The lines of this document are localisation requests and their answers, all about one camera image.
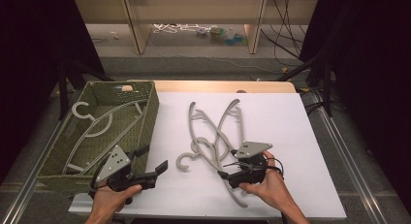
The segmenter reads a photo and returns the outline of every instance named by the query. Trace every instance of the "tabletop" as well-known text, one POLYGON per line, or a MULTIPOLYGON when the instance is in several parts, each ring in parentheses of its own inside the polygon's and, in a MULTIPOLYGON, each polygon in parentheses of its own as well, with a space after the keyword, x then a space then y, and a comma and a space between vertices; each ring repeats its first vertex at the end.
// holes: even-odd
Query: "tabletop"
POLYGON ((293 84, 287 81, 155 80, 154 82, 156 90, 160 92, 296 92, 293 84))
MULTIPOLYGON (((219 82, 227 87, 230 84, 240 85, 240 82, 235 81, 219 82)), ((247 208, 239 206, 215 169, 204 158, 186 158, 181 161, 189 166, 188 170, 181 170, 176 166, 178 156, 191 151, 192 138, 188 124, 190 104, 196 102, 196 109, 203 110, 214 124, 218 124, 227 106, 239 99, 237 107, 241 109, 243 116, 245 140, 273 144, 269 151, 282 161, 286 184, 304 214, 308 218, 346 218, 298 93, 203 92, 188 88, 185 92, 172 92, 165 91, 168 90, 164 88, 167 83, 156 82, 160 108, 148 155, 147 171, 152 171, 166 159, 169 160, 169 168, 159 176, 154 189, 137 195, 135 202, 126 206, 120 215, 192 219, 279 218, 278 210, 267 206, 259 198, 236 189, 235 196, 247 208)), ((249 87, 259 85, 255 81, 249 87)), ((276 87, 283 84, 274 82, 271 85, 276 87)), ((247 90, 247 85, 239 87, 247 90)), ((237 126, 238 121, 230 116, 222 127, 224 134, 235 146, 241 144, 237 126)), ((214 141, 215 131, 205 121, 196 120, 193 128, 199 137, 214 141)), ((234 159, 230 156, 224 159, 223 164, 233 162, 234 159)), ((91 205, 92 200, 86 194, 78 194, 70 212, 87 214, 91 211, 91 205)))

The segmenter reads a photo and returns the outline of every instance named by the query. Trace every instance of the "forearm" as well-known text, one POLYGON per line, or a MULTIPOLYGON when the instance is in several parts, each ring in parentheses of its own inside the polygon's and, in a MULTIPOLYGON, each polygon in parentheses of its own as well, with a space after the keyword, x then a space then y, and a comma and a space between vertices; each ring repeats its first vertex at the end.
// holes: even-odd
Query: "forearm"
POLYGON ((297 204, 290 204, 289 206, 282 208, 281 210, 291 223, 307 224, 309 221, 306 219, 297 204))
POLYGON ((110 224, 112 218, 111 212, 91 212, 85 224, 110 224))

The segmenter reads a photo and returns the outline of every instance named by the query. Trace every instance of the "black cable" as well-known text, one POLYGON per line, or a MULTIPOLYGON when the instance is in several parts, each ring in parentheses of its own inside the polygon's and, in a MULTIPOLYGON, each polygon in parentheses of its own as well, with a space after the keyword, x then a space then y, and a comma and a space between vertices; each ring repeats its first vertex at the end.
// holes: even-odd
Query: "black cable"
POLYGON ((294 45, 294 48, 296 49, 296 52, 297 52, 298 54, 300 54, 301 49, 300 49, 299 45, 297 45, 296 39, 294 38, 294 35, 293 35, 293 31, 291 30, 290 16, 288 15, 288 2, 289 2, 289 0, 285 0, 285 13, 284 13, 284 19, 283 19, 283 21, 284 21, 285 18, 287 17, 287 22, 284 22, 284 24, 285 24, 285 26, 286 26, 286 28, 287 28, 287 23, 288 23, 288 28, 287 28, 287 30, 288 30, 288 32, 290 33, 291 38, 293 39, 293 45, 294 45))
POLYGON ((108 159, 109 159, 109 157, 102 160, 100 162, 99 166, 97 167, 96 171, 94 172, 93 178, 91 178, 91 182, 90 182, 90 192, 96 192, 97 189, 100 188, 100 187, 96 186, 97 175, 101 172, 101 170, 103 169, 103 166, 107 163, 108 159))
MULTIPOLYGON (((280 37, 282 37, 282 38, 285 38, 285 39, 288 39, 288 40, 293 40, 293 38, 284 36, 284 35, 280 34, 279 32, 277 32, 277 31, 272 27, 272 24, 270 24, 269 26, 271 27, 271 30, 272 30, 275 34, 277 34, 278 36, 280 36, 280 37)), ((294 39, 294 41, 299 42, 299 43, 302 43, 302 40, 294 39)))
POLYGON ((318 104, 316 104, 311 110, 309 110, 307 112, 307 115, 310 115, 313 111, 317 110, 318 108, 322 107, 324 104, 322 104, 323 102, 320 102, 318 104))
POLYGON ((261 32, 263 33, 263 35, 273 44, 275 44, 276 46, 282 48, 283 50, 287 51, 288 53, 290 53, 291 55, 293 55, 295 58, 299 59, 299 56, 294 54, 293 52, 287 50, 286 48, 284 48, 283 46, 279 45, 276 41, 274 41, 273 39, 271 39, 269 36, 267 36, 267 34, 263 31, 263 29, 261 29, 261 32))
POLYGON ((275 0, 273 0, 273 1, 274 1, 274 4, 275 4, 275 8, 276 8, 276 10, 278 11, 278 14, 281 17, 281 21, 282 21, 281 27, 285 26, 285 28, 287 29, 288 33, 291 36, 291 39, 293 41, 293 45, 294 45, 294 48, 296 49, 296 52, 300 53, 300 47, 297 45, 296 39, 294 38, 293 32, 291 30, 290 17, 288 15, 288 2, 289 2, 289 0, 285 0, 285 13, 284 13, 284 16, 281 14, 281 11, 278 8, 277 2, 275 0))
POLYGON ((278 162, 279 164, 280 164, 280 166, 281 166, 281 176, 283 176, 283 178, 284 178, 284 167, 283 167, 283 165, 282 165, 282 163, 281 163, 281 161, 279 161, 278 159, 276 159, 276 158, 267 158, 266 160, 268 161, 269 159, 273 159, 273 160, 275 160, 276 162, 278 162))
POLYGON ((317 105, 324 105, 324 102, 317 102, 317 103, 313 103, 307 106, 304 106, 305 109, 313 107, 313 106, 317 106, 317 105))
POLYGON ((282 30, 282 28, 283 28, 283 26, 284 26, 284 21, 282 21, 282 24, 281 24, 281 26, 280 26, 280 30, 278 31, 278 35, 277 35, 277 37, 275 38, 275 43, 276 43, 276 45, 274 45, 274 58, 275 58, 275 60, 278 62, 278 63, 280 63, 280 64, 282 64, 282 65, 285 65, 285 66, 290 66, 289 64, 286 64, 286 63, 283 63, 283 62, 281 62, 278 58, 277 58, 277 48, 275 47, 275 46, 277 46, 278 45, 278 38, 279 38, 279 35, 281 34, 281 30, 282 30))
POLYGON ((280 61, 280 60, 278 59, 278 57, 277 57, 276 46, 275 46, 275 45, 274 45, 274 58, 275 58, 275 60, 276 60, 279 64, 281 64, 281 65, 291 66, 291 67, 298 67, 297 65, 291 65, 291 64, 288 64, 288 63, 285 63, 285 62, 280 61))
POLYGON ((305 31, 302 29, 301 25, 299 25, 301 32, 304 34, 304 36, 306 35, 305 31))

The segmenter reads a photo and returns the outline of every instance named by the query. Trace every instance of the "gray floor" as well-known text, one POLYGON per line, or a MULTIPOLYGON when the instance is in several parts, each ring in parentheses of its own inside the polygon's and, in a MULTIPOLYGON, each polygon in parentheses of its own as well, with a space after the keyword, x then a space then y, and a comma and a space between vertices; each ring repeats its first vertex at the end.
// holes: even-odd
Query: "gray floor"
MULTIPOLYGON (((241 33, 238 26, 229 26, 241 33)), ((281 75, 282 68, 291 70, 273 58, 272 44, 262 36, 257 54, 249 54, 246 45, 232 47, 216 45, 209 39, 200 39, 195 33, 178 31, 171 33, 152 33, 144 54, 135 55, 129 31, 123 25, 89 25, 90 35, 95 40, 96 49, 101 56, 107 76, 115 80, 273 80, 281 75)), ((303 39, 298 26, 293 26, 296 38, 303 39)), ((275 34, 269 26, 265 27, 272 37, 275 34)), ((280 38, 280 43, 290 50, 293 45, 287 39, 280 38)), ((276 50, 276 55, 283 63, 299 64, 283 50, 276 50)), ((304 88, 307 73, 292 78, 296 88, 304 88)), ((307 92, 301 96, 305 105, 315 102, 316 95, 307 92)), ((338 100, 334 90, 332 98, 338 100)), ((411 223, 411 217, 403 207, 394 189, 385 178, 374 158, 366 153, 366 145, 340 103, 332 104, 332 120, 352 153, 366 184, 378 201, 387 223, 411 223)), ((20 153, 8 177, 0 189, 0 217, 7 209, 30 176, 37 158, 47 144, 48 138, 59 116, 59 97, 54 91, 50 94, 49 104, 44 110, 38 127, 33 132, 29 143, 20 153)), ((322 150, 332 176, 335 188, 345 207, 348 218, 338 221, 312 220, 313 223, 372 223, 363 201, 354 186, 352 178, 342 163, 335 143, 324 123, 321 110, 313 111, 309 116, 315 136, 322 150)), ((68 212, 69 198, 62 194, 46 191, 38 186, 28 202, 19 223, 82 223, 86 217, 68 212)))

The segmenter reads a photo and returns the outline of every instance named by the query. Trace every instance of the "metal rail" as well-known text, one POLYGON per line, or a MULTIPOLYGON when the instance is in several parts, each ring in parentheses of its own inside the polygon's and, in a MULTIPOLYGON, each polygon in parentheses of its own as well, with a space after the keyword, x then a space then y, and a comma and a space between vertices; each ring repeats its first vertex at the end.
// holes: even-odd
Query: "metal rail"
MULTIPOLYGON (((319 102, 318 97, 312 97, 315 102, 319 102)), ((324 124, 327 127, 327 130, 332 137, 332 141, 338 151, 339 156, 341 157, 342 162, 347 169, 347 172, 350 178, 353 180, 354 186, 357 189, 357 192, 363 201, 364 207, 368 212, 368 215, 375 224, 383 224, 388 223, 378 201, 375 199, 375 196, 372 194, 371 189, 369 188, 368 184, 366 183, 363 174, 361 173, 359 167, 357 166, 356 161, 354 160, 353 156, 351 155, 350 150, 348 149, 346 143, 344 142, 341 134, 338 131, 332 117, 330 117, 324 108, 319 109, 321 117, 324 121, 324 124)))
POLYGON ((61 125, 62 125, 62 121, 59 120, 57 122, 56 127, 54 128, 54 131, 51 134, 51 137, 48 139, 48 142, 45 148, 43 149, 42 154, 37 160, 33 170, 31 171, 30 175, 24 182, 15 200, 10 205, 9 210, 7 210, 7 213, 2 221, 3 224, 16 224, 18 223, 18 220, 20 219, 20 217, 23 215, 24 210, 27 207, 27 204, 30 201, 30 198, 33 195, 33 192, 37 186, 37 180, 36 180, 37 172, 40 170, 40 167, 42 166, 42 163, 45 160, 46 155, 49 149, 51 148, 52 142, 61 128, 61 125))

